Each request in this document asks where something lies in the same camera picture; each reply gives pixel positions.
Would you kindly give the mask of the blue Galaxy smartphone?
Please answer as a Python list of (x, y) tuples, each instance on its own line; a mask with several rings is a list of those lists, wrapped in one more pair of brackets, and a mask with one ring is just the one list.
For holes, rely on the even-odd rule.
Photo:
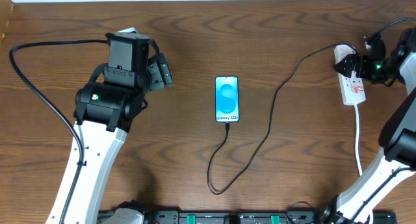
[(215, 78), (215, 120), (218, 123), (234, 123), (240, 120), (237, 76)]

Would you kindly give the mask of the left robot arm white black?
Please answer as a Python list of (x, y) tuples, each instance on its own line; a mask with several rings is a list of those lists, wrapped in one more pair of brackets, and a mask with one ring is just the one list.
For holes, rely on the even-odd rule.
[(76, 137), (48, 223), (96, 222), (114, 159), (148, 105), (146, 94), (173, 83), (155, 40), (133, 27), (106, 37), (109, 62), (75, 96)]

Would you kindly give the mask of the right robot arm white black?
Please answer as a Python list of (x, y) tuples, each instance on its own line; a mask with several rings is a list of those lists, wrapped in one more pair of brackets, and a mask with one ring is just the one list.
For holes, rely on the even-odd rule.
[(391, 86), (406, 86), (407, 97), (384, 125), (376, 158), (346, 191), (335, 196), (320, 223), (366, 223), (373, 208), (399, 183), (415, 174), (415, 29), (402, 32), (389, 57), (381, 32), (365, 39), (369, 55), (360, 56), (348, 45), (334, 49), (334, 70), (350, 90), (359, 79)]

